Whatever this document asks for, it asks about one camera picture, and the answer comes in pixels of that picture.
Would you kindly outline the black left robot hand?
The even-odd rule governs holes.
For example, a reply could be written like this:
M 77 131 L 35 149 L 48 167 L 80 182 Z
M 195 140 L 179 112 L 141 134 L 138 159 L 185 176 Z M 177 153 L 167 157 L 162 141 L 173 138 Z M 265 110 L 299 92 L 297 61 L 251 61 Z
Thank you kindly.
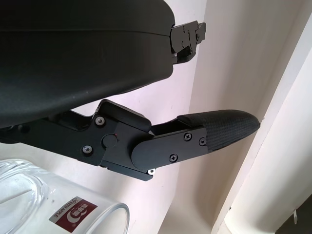
M 1 142 L 148 181 L 159 167 L 248 137 L 260 123 L 244 111 L 152 125 L 109 100 L 170 77 L 205 32 L 203 22 L 176 25 L 162 0 L 1 1 Z

